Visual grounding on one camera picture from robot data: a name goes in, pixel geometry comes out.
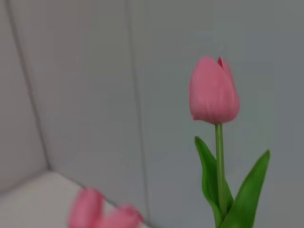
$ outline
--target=green stem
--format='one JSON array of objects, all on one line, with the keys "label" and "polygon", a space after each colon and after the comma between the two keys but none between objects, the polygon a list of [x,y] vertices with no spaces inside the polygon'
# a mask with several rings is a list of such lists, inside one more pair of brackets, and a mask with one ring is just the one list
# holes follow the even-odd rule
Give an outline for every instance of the green stem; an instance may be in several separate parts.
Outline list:
[{"label": "green stem", "polygon": [[224,218],[227,214],[227,202],[225,193],[223,126],[221,123],[215,125],[215,139],[217,147],[218,203],[222,217]]}]

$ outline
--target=white ledge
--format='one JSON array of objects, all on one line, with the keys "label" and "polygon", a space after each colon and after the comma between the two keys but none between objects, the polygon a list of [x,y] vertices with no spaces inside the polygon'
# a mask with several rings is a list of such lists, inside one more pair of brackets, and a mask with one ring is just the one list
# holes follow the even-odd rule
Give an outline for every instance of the white ledge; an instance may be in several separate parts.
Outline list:
[{"label": "white ledge", "polygon": [[[79,189],[61,175],[47,172],[0,196],[0,227],[67,228],[68,212]],[[105,212],[112,209],[106,203]]]}]

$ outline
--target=tulip bud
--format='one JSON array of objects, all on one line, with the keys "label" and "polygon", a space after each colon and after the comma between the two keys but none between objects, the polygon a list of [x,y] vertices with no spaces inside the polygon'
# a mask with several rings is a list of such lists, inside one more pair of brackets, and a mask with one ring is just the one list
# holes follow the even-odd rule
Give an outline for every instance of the tulip bud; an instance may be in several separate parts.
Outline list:
[{"label": "tulip bud", "polygon": [[80,190],[68,220],[69,228],[92,228],[101,216],[104,197],[95,189]]},{"label": "tulip bud", "polygon": [[190,80],[189,104],[192,118],[210,124],[232,121],[238,114],[240,101],[228,63],[203,57]]},{"label": "tulip bud", "polygon": [[96,223],[95,228],[137,228],[143,221],[140,213],[132,206],[123,206]]}]

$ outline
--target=green leaf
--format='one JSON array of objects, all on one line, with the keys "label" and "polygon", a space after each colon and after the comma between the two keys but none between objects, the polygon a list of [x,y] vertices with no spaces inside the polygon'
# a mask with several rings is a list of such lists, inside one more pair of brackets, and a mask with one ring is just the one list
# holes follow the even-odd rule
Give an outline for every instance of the green leaf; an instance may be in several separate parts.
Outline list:
[{"label": "green leaf", "polygon": [[[219,209],[218,182],[217,182],[217,162],[207,145],[199,138],[195,137],[195,145],[199,152],[199,158],[203,167],[202,189],[205,198],[213,209],[216,228],[219,228],[224,218]],[[226,182],[225,192],[227,194],[227,211],[233,204],[233,198]]]},{"label": "green leaf", "polygon": [[270,151],[266,151],[245,178],[232,208],[220,228],[253,227],[269,160]]}]

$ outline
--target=blurry pink tulip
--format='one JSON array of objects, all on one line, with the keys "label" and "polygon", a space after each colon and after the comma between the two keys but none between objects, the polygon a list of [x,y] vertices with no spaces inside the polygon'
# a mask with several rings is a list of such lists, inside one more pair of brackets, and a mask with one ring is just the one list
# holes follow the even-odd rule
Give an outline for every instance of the blurry pink tulip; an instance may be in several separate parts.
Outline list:
[{"label": "blurry pink tulip", "polygon": [[104,197],[95,189],[80,190],[72,207],[69,228],[93,228],[102,214]]},{"label": "blurry pink tulip", "polygon": [[140,213],[132,206],[123,206],[101,218],[95,228],[137,228],[143,221]]}]

